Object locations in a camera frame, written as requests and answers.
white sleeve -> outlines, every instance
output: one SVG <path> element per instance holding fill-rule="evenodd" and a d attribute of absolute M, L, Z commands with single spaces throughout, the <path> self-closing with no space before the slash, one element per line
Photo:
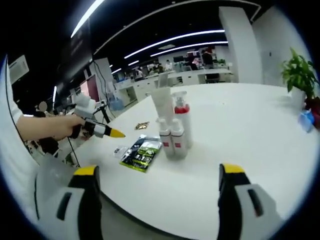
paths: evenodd
<path fill-rule="evenodd" d="M 19 118 L 23 115 L 22 111 L 18 108 L 17 104 L 14 101 L 14 95 L 12 93 L 12 86 L 10 80 L 10 72 L 8 65 L 6 66 L 6 88 L 9 100 L 9 107 L 13 117 L 13 121 L 17 124 Z"/>

green leaves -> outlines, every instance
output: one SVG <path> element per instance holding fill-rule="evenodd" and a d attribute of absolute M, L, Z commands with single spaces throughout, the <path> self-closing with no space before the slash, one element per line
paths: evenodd
<path fill-rule="evenodd" d="M 290 51 L 292 58 L 281 64 L 283 83 L 287 85 L 288 92 L 296 87 L 304 91 L 309 98 L 313 97 L 315 84 L 318 84 L 313 72 L 314 65 L 311 61 L 307 62 L 303 56 L 298 55 L 292 47 Z"/>

black ceiling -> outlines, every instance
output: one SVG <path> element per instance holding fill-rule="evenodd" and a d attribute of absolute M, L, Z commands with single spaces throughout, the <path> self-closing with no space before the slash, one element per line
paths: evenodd
<path fill-rule="evenodd" d="M 259 14 L 272 5 L 272 0 L 249 1 L 262 6 Z M 30 69 L 13 85 L 14 98 L 20 100 L 18 105 L 22 110 L 27 111 L 29 107 L 52 96 L 57 84 L 55 73 L 61 61 L 61 49 L 68 43 L 74 27 L 93 2 L 94 0 L 37 0 L 6 3 L 5 9 L 10 18 L 5 20 L 5 50 L 9 62 L 24 54 Z M 105 0 L 89 20 L 92 51 L 95 52 L 125 26 L 153 11 L 172 5 L 172 2 L 173 0 Z M 135 60 L 147 60 L 150 54 L 159 51 L 155 47 L 124 59 L 124 56 L 147 45 L 178 35 L 222 29 L 219 6 L 242 7 L 249 18 L 257 10 L 254 5 L 220 0 L 172 7 L 127 28 L 110 40 L 94 58 L 108 57 L 109 62 L 114 65 L 113 69 L 122 68 Z M 179 47 L 225 40 L 223 33 L 215 33 L 187 37 L 170 44 Z"/>

